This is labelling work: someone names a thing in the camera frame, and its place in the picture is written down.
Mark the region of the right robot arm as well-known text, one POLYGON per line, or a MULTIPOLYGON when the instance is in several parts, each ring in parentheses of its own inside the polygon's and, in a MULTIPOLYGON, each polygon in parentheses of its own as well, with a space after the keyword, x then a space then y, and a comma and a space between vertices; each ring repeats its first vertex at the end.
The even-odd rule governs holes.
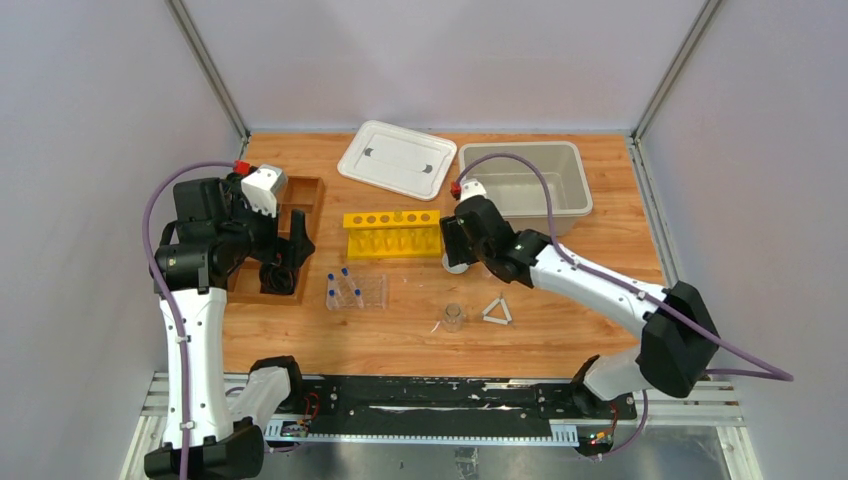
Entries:
POLYGON ((611 400, 655 389, 685 398, 718 350, 715 324, 699 290, 641 282, 588 261, 536 230, 516 231, 494 203, 472 196, 440 220, 451 267, 482 264, 505 283, 560 294, 615 321, 638 346, 595 355, 575 374, 571 403, 596 417, 611 400))

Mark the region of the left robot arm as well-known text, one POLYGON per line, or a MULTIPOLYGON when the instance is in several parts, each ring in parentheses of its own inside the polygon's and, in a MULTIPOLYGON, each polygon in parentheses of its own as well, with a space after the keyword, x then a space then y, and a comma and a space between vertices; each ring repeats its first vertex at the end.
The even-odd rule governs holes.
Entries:
POLYGON ((277 196, 286 183, 285 174, 262 167, 171 186, 176 217, 160 243, 146 249, 168 340, 169 379, 162 444, 144 459, 151 479, 253 478, 263 468, 273 414, 305 403, 307 389, 291 356, 256 361, 234 400, 224 385, 230 277, 254 259, 294 284, 314 250, 302 211, 292 212, 288 237, 278 233, 277 196))

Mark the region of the white porcelain dish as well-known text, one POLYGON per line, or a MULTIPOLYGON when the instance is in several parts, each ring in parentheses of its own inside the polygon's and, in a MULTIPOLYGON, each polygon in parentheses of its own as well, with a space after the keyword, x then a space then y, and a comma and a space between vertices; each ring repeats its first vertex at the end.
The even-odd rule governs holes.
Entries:
POLYGON ((444 263, 443 268, 445 271, 452 275, 461 275, 464 274, 470 266, 466 263, 459 263, 457 265, 450 265, 449 263, 444 263))

